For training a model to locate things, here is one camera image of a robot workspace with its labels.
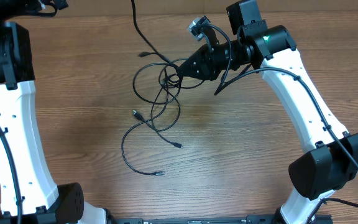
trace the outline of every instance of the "beige wall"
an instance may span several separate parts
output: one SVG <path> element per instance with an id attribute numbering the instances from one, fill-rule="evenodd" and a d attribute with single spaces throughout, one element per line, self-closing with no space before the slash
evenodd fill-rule
<path id="1" fill-rule="evenodd" d="M 111 16 L 132 14 L 130 0 L 67 0 L 70 7 L 59 16 Z M 236 0 L 136 0 L 139 14 L 207 14 L 226 12 Z M 358 0 L 258 0 L 260 11 L 358 10 Z"/>

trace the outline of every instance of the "wood grain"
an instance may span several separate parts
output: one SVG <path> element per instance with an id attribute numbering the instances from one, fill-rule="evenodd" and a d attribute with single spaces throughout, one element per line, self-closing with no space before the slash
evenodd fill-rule
<path id="1" fill-rule="evenodd" d="M 224 14 L 210 14 L 231 34 Z M 310 77 L 333 113 L 358 132 L 358 11 L 264 13 L 270 27 L 285 25 L 295 38 Z M 141 16 L 144 34 L 167 57 L 192 54 L 201 44 L 186 31 L 194 18 Z M 118 218 L 243 217 L 273 213 L 291 192 L 288 165 L 301 156 L 299 140 L 278 98 L 258 76 L 238 81 L 218 96 L 206 82 L 183 91 L 181 118 L 163 135 L 175 149 L 140 127 L 131 111 L 148 115 L 150 105 L 132 91 L 132 78 L 150 50 L 129 16 L 19 19 L 30 30 L 37 85 L 37 120 L 45 156 L 57 184 L 79 182 L 86 200 Z M 159 68 L 139 77 L 139 92 L 158 92 Z M 186 85 L 196 81 L 187 80 Z M 170 106 L 157 126 L 172 121 Z M 358 176 L 336 194 L 358 202 Z M 358 209 L 330 203 L 320 213 L 338 223 L 358 221 Z"/>
<path id="2" fill-rule="evenodd" d="M 238 0 L 137 0 L 138 14 L 226 13 Z M 69 8 L 59 17 L 132 15 L 130 0 L 67 0 Z M 357 11 L 358 0 L 257 0 L 261 12 Z"/>

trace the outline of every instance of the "wooden table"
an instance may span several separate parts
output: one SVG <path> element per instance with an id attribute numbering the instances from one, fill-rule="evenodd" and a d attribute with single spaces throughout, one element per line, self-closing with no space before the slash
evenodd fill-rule
<path id="1" fill-rule="evenodd" d="M 142 16 L 144 34 L 170 59 L 187 57 L 204 42 L 186 30 L 196 15 Z M 224 14 L 208 15 L 231 34 Z M 319 92 L 351 133 L 358 132 L 358 12 L 265 13 L 268 26 L 291 32 Z M 37 85 L 37 119 L 48 167 L 57 184 L 79 182 L 87 201 L 117 218 L 243 217 L 273 213 L 288 198 L 288 165 L 302 155 L 286 112 L 270 87 L 254 75 L 218 96 L 218 82 L 181 92 L 181 117 L 163 133 L 184 149 L 141 127 L 129 135 L 126 155 L 144 171 L 131 171 L 121 139 L 151 105 L 132 91 L 135 72 L 155 56 L 135 32 L 132 17 L 20 18 L 30 30 Z M 158 92 L 157 72 L 139 77 L 141 94 Z M 196 83 L 188 81 L 186 85 Z M 168 107 L 157 126 L 176 116 Z M 358 175 L 339 198 L 358 202 Z M 358 209 L 329 203 L 320 213 L 338 223 L 358 222 Z"/>

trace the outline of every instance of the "wooden surface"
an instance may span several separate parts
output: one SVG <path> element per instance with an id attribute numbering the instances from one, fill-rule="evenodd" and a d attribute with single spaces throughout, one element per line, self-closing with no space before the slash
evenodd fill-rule
<path id="1" fill-rule="evenodd" d="M 238 0 L 136 0 L 138 14 L 226 13 Z M 58 16 L 132 15 L 130 0 L 67 0 L 69 8 Z M 356 11 L 358 0 L 257 0 L 261 12 Z"/>
<path id="2" fill-rule="evenodd" d="M 142 16 L 139 26 L 167 57 L 192 54 L 203 42 L 186 31 L 189 16 Z M 231 34 L 225 14 L 208 15 Z M 305 67 L 332 112 L 358 132 L 358 12 L 264 13 L 269 27 L 285 25 L 297 41 Z M 37 120 L 45 156 L 57 184 L 79 182 L 86 200 L 118 218 L 243 217 L 273 213 L 292 186 L 288 165 L 302 155 L 295 130 L 270 87 L 254 75 L 218 96 L 206 82 L 179 96 L 181 118 L 163 135 L 149 128 L 129 135 L 126 154 L 144 171 L 131 171 L 121 157 L 124 133 L 147 116 L 150 105 L 132 91 L 135 72 L 154 56 L 136 34 L 132 19 L 76 17 L 18 19 L 30 30 L 37 77 Z M 141 94 L 157 94 L 157 68 L 143 73 Z M 173 120 L 169 106 L 157 126 Z M 358 175 L 339 198 L 358 202 Z M 338 223 L 358 221 L 358 209 L 329 203 L 320 213 Z"/>

